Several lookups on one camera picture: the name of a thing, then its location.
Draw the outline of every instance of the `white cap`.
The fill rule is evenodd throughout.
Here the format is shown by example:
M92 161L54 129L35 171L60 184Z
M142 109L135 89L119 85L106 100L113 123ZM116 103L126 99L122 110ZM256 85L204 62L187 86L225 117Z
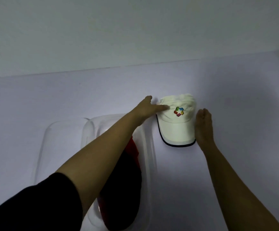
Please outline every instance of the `white cap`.
M159 104L170 109L157 114L160 135L163 141L173 147L187 147L195 143L193 115L196 107L191 94L166 96Z

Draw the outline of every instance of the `person's left hand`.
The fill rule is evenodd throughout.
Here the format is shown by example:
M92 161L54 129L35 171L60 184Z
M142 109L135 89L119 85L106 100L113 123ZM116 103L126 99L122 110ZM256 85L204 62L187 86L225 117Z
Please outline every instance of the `person's left hand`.
M169 109L167 105L151 104L152 96L146 96L131 112L139 118L140 125L157 112Z

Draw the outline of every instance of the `person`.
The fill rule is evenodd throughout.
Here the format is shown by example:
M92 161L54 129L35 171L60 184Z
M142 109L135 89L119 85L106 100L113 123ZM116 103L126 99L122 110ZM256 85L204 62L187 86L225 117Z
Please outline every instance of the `person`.
M165 105L145 97L101 136L65 162L54 174L0 205L0 230L79 230L89 207L114 169L135 128ZM229 230L279 230L279 222L248 189L218 150L211 114L200 109L196 141L203 151Z

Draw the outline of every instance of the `embroidered logo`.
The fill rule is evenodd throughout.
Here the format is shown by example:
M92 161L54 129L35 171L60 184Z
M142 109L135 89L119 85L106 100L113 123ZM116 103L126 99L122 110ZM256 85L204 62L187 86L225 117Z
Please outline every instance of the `embroidered logo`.
M184 110L183 108L177 107L176 110L174 111L174 114L176 114L177 117L180 117L184 113L183 110Z

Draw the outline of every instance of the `clear plastic container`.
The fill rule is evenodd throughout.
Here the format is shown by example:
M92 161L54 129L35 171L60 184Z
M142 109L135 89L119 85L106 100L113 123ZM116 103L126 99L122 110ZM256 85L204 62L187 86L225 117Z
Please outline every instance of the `clear plastic container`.
M38 183L55 172L65 161L116 123L123 114L106 115L89 119L75 119L51 124L45 131L35 175ZM152 136L143 126L136 128L133 140L139 151L142 171L140 207L133 224L127 231L146 230L151 219L151 180L156 170ZM88 210L81 230L107 231L97 200Z

